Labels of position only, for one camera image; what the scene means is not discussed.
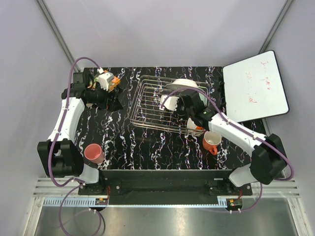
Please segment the white orange bowl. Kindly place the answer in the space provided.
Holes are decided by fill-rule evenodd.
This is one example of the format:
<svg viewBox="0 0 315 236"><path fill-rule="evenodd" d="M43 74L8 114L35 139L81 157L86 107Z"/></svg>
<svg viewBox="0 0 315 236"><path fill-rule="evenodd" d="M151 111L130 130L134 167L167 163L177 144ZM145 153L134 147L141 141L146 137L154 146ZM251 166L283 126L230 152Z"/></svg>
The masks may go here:
<svg viewBox="0 0 315 236"><path fill-rule="evenodd" d="M203 130L202 127L197 126L191 118L188 118L187 120L187 129L193 129L193 130Z"/></svg>

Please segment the pink plastic cup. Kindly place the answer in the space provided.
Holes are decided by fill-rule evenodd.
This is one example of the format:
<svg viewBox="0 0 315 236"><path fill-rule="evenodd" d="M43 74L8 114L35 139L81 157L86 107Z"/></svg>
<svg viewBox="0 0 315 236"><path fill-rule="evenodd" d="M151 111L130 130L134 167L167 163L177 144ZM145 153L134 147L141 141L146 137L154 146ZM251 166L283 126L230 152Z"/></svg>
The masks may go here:
<svg viewBox="0 0 315 236"><path fill-rule="evenodd" d="M104 153L100 145L90 144L84 150L84 157L95 164L101 164L104 161Z"/></svg>

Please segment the wire dish rack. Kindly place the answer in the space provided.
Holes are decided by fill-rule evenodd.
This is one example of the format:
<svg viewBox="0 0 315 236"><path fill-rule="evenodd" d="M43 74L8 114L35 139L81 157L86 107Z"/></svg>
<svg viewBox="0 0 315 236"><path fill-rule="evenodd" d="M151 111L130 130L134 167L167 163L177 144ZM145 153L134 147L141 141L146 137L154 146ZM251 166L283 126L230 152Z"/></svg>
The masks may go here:
<svg viewBox="0 0 315 236"><path fill-rule="evenodd" d="M166 86L175 80L167 77L141 76L128 114L130 122L142 128L200 136L202 130L187 128L188 116L185 111L160 109L160 103L172 92Z"/></svg>

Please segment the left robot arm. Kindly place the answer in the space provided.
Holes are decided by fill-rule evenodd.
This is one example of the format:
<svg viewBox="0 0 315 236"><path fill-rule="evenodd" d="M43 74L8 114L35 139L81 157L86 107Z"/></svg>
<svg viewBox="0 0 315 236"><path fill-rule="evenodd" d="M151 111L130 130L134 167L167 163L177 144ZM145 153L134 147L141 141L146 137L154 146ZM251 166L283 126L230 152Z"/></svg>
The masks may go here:
<svg viewBox="0 0 315 236"><path fill-rule="evenodd" d="M95 105L100 110L115 112L123 107L118 101L117 86L121 80L109 71L98 70L75 72L70 77L68 88L62 92L62 107L56 125L44 142L39 142L37 152L47 176L68 178L89 184L93 193L100 195L106 190L106 182L100 173L84 163L84 157L75 146L75 133L86 105Z"/></svg>

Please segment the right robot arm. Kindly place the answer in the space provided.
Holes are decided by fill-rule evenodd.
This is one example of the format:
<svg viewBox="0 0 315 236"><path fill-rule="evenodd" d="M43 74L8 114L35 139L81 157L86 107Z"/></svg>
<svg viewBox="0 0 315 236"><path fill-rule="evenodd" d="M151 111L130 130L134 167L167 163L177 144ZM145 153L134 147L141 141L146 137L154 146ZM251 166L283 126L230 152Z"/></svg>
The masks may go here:
<svg viewBox="0 0 315 236"><path fill-rule="evenodd" d="M275 134L266 136L249 130L232 121L218 108L207 107L200 96L206 94L198 89L185 89L181 95L183 109L199 127L230 140L251 157L250 164L233 170L223 183L224 191L234 195L241 186L260 182L268 185L287 166L287 157L281 139Z"/></svg>

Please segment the white scalloped plate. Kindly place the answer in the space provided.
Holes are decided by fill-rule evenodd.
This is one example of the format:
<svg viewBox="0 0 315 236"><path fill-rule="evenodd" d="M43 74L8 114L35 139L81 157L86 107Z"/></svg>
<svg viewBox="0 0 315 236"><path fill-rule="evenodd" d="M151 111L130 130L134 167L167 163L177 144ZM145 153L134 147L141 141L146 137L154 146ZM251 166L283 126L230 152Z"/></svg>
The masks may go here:
<svg viewBox="0 0 315 236"><path fill-rule="evenodd" d="M187 88L198 88L195 81L189 79L176 79L170 84L166 84L165 87L170 90L187 89Z"/></svg>

